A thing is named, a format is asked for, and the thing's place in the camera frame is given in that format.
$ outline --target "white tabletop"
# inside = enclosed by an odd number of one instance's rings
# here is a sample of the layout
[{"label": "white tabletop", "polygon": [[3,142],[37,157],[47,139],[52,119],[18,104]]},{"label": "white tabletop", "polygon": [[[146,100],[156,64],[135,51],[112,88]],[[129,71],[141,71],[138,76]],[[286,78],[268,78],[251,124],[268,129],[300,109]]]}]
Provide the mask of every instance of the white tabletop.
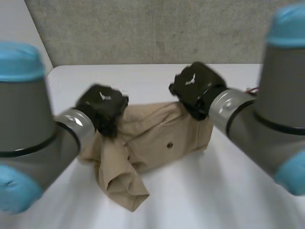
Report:
[{"label": "white tabletop", "polygon": [[[130,104],[174,101],[168,91],[185,65],[61,66],[51,72],[54,113],[73,106],[93,83],[129,95]],[[211,65],[230,87],[258,82],[258,64]],[[304,229],[305,198],[276,185],[214,129],[204,153],[143,174],[149,198],[130,213],[75,160],[27,212],[0,218],[5,229]]]}]

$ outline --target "black band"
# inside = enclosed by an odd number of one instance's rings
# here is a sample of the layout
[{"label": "black band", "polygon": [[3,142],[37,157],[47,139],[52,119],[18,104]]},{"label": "black band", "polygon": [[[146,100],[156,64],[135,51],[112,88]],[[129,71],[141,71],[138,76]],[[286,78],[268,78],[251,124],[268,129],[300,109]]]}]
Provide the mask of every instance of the black band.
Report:
[{"label": "black band", "polygon": [[81,150],[81,143],[80,143],[80,140],[78,139],[76,133],[73,130],[71,130],[67,125],[65,125],[64,123],[56,122],[56,124],[58,126],[60,126],[61,128],[65,129],[66,131],[68,131],[73,136],[73,138],[76,142],[78,151],[80,151]]},{"label": "black band", "polygon": [[258,113],[254,112],[254,116],[258,122],[278,132],[289,135],[305,135],[305,128],[289,127],[277,123],[270,122],[262,118]]},{"label": "black band", "polygon": [[43,148],[47,147],[48,145],[50,145],[57,137],[57,131],[54,132],[54,134],[48,138],[47,140],[45,140],[44,142],[40,143],[39,145],[36,146],[32,146],[26,149],[21,149],[21,150],[17,150],[17,151],[7,151],[7,152],[0,152],[0,158],[1,157],[18,157],[18,156],[24,156],[24,155],[28,155],[31,153],[35,153],[37,151],[42,150]]},{"label": "black band", "polygon": [[235,119],[235,117],[238,115],[239,112],[241,112],[245,107],[251,105],[254,103],[254,100],[249,100],[243,104],[241,104],[234,112],[233,114],[230,116],[229,120],[228,120],[228,123],[227,123],[227,126],[226,126],[226,129],[225,129],[225,133],[227,134],[228,138],[229,137],[229,132],[230,132],[230,127],[231,127],[231,124],[233,122],[233,120]]}]

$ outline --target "beige fabric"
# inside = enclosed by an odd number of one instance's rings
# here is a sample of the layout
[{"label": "beige fabric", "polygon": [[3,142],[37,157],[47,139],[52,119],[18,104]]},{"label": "beige fabric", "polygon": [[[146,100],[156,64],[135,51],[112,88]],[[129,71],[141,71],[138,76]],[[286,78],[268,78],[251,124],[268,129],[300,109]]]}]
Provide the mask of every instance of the beige fabric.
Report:
[{"label": "beige fabric", "polygon": [[118,121],[118,136],[98,132],[80,154],[93,161],[97,182],[109,198],[135,211],[149,196],[138,172],[177,160],[207,148],[213,124],[196,121],[176,103],[128,106]]}]

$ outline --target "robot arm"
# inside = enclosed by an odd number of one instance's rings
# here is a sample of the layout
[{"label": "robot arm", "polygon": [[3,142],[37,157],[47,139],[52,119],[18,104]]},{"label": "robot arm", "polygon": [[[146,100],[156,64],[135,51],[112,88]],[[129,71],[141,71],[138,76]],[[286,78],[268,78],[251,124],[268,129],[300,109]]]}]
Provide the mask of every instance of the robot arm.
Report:
[{"label": "robot arm", "polygon": [[38,50],[0,43],[0,211],[29,208],[96,130],[114,136],[115,119],[127,103],[120,92],[94,85],[75,108],[53,117]]},{"label": "robot arm", "polygon": [[194,118],[208,116],[276,183],[296,196],[305,195],[304,25],[305,4],[275,14],[257,97],[227,88],[219,75],[198,62],[170,86]]}]

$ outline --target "gray concrete wall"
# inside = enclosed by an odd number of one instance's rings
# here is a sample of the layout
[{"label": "gray concrete wall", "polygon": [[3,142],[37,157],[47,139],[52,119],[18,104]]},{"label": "gray concrete wall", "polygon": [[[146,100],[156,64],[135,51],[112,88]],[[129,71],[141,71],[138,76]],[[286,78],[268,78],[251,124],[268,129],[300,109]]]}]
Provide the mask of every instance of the gray concrete wall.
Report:
[{"label": "gray concrete wall", "polygon": [[54,66],[259,63],[275,9],[296,0],[25,0]]}]

